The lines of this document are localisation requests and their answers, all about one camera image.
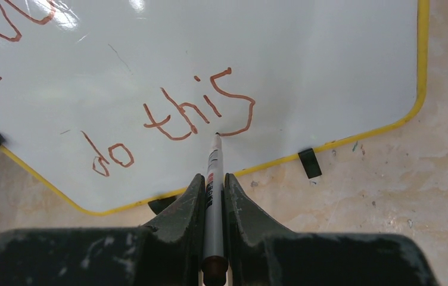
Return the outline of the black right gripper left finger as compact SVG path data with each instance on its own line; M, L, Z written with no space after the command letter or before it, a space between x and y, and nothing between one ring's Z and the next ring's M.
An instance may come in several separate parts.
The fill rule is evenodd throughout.
M204 177L141 226L0 233L0 285L201 285Z

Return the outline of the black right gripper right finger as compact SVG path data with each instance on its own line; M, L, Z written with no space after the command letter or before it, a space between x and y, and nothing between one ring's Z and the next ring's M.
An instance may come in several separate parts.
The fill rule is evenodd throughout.
M386 233L294 232L225 176L232 285L437 285L421 249Z

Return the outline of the white marker pen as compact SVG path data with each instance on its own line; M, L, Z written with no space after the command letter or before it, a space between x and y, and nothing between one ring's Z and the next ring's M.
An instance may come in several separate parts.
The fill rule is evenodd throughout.
M206 177L205 225L201 270L205 285L225 285L228 260L223 234L223 153L222 140L216 133L211 141Z

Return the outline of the yellow framed whiteboard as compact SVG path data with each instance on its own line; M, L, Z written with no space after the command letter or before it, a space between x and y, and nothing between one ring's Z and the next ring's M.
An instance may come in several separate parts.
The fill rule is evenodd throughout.
M0 1L4 150L76 208L180 193L219 133L243 174L394 129L428 1Z

